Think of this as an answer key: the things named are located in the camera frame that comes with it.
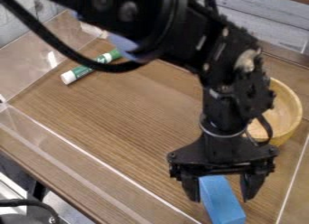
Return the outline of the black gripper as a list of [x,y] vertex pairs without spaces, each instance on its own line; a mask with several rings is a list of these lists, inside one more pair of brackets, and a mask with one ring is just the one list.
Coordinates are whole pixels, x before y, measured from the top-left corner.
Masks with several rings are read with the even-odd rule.
[[241,196],[249,201],[258,193],[266,176],[274,172],[278,148],[257,146],[247,138],[218,138],[202,134],[189,145],[167,154],[170,177],[181,181],[189,199],[201,201],[195,177],[241,174]]

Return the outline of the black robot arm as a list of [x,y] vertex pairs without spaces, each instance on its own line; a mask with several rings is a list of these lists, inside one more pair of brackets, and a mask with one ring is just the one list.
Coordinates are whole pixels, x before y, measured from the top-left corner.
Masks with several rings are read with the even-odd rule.
[[215,0],[49,0],[90,25],[108,30],[127,62],[112,72],[162,59],[197,75],[203,90],[198,139],[167,154],[171,178],[191,201],[202,176],[237,174],[245,200],[274,171],[278,149],[247,129],[265,125],[276,92],[264,70],[257,39],[217,10]]

